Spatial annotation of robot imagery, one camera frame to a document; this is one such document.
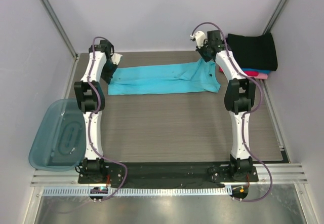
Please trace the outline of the cyan t shirt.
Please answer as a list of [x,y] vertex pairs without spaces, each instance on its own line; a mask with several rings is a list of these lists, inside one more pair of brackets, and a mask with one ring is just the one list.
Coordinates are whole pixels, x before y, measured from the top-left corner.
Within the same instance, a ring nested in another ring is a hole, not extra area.
[[218,93],[214,62],[118,68],[108,85],[108,95],[151,95],[179,93]]

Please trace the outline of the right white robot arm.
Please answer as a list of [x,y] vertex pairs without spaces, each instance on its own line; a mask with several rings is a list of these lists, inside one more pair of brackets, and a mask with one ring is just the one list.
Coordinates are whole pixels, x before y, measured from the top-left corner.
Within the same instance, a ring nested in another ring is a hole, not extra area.
[[223,71],[228,85],[224,105],[232,123],[232,150],[225,180],[258,181],[249,148],[249,119],[255,102],[256,85],[239,67],[218,30],[193,32],[196,51],[206,62],[215,62]]

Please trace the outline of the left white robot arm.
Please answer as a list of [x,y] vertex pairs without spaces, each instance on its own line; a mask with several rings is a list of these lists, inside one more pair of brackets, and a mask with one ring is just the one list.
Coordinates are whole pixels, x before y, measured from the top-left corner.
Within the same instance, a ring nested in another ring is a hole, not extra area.
[[101,118],[105,109],[105,95],[100,80],[110,84],[121,54],[115,53],[113,44],[97,36],[89,47],[89,63],[80,81],[74,83],[77,106],[83,113],[86,127],[86,151],[82,163],[76,168],[78,183],[103,183],[108,178],[101,143]]

